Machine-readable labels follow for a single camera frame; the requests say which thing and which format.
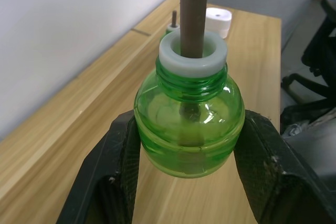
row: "green plastic bottle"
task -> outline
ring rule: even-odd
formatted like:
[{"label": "green plastic bottle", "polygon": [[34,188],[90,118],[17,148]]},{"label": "green plastic bottle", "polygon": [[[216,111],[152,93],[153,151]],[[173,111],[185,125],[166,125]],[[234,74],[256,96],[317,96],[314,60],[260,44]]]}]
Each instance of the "green plastic bottle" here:
[{"label": "green plastic bottle", "polygon": [[156,69],[134,102],[142,145],[159,170],[181,178],[206,176],[233,151],[245,109],[227,74],[226,55],[226,43],[212,32],[205,32],[201,59],[180,56],[180,31],[162,39]]}]

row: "white cap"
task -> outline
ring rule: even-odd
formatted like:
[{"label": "white cap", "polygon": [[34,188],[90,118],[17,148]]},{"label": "white cap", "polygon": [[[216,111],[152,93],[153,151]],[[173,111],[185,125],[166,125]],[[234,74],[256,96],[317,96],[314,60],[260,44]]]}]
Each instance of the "white cap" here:
[{"label": "white cap", "polygon": [[232,20],[232,13],[226,9],[207,8],[205,30],[218,33],[223,39],[227,37]]},{"label": "white cap", "polygon": [[216,33],[211,31],[204,33],[203,58],[200,59],[181,56],[180,44],[180,31],[173,31],[161,40],[159,50],[161,65],[178,76],[188,78],[212,76],[220,72],[226,63],[226,43]]},{"label": "white cap", "polygon": [[180,29],[180,25],[179,24],[176,24],[176,27],[172,27],[173,24],[169,24],[167,25],[167,30],[172,32],[172,31],[176,31],[176,30],[179,30]]}]

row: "gray floor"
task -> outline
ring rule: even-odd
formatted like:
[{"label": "gray floor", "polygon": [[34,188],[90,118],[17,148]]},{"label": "gray floor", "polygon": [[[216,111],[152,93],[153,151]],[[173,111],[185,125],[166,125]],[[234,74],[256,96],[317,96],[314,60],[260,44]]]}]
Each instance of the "gray floor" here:
[{"label": "gray floor", "polygon": [[[303,16],[300,24],[295,29],[286,48],[281,55],[281,78],[291,73],[298,73],[308,79],[311,79],[320,84],[325,84],[321,76],[315,77],[309,67],[301,62],[301,57],[310,40],[322,24],[325,18],[325,13],[319,1],[313,0]],[[295,94],[302,102],[311,102],[322,99],[322,97],[297,82],[291,85],[291,89],[295,90]],[[295,101],[287,95],[284,90],[281,90],[281,111],[289,105],[296,104]]]}]

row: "tape roll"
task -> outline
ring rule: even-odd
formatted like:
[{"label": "tape roll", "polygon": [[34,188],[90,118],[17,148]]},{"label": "tape roll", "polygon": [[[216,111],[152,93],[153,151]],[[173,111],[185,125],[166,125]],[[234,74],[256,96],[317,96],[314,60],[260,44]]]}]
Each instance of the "tape roll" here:
[{"label": "tape roll", "polygon": [[207,8],[205,17],[205,30],[218,33],[226,38],[230,29],[232,13],[226,9]]}]

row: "wooden desk surface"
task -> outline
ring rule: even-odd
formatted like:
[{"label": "wooden desk surface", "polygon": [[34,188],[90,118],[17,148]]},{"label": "wooden desk surface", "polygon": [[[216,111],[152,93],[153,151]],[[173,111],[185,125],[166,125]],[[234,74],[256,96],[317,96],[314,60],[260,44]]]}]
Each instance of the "wooden desk surface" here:
[{"label": "wooden desk surface", "polygon": [[[179,0],[166,0],[0,143],[0,223],[55,223],[85,156],[154,68]],[[229,74],[246,109],[279,127],[280,20],[233,12]],[[141,153],[134,224],[256,223],[234,156],[199,179],[170,177]]]}]

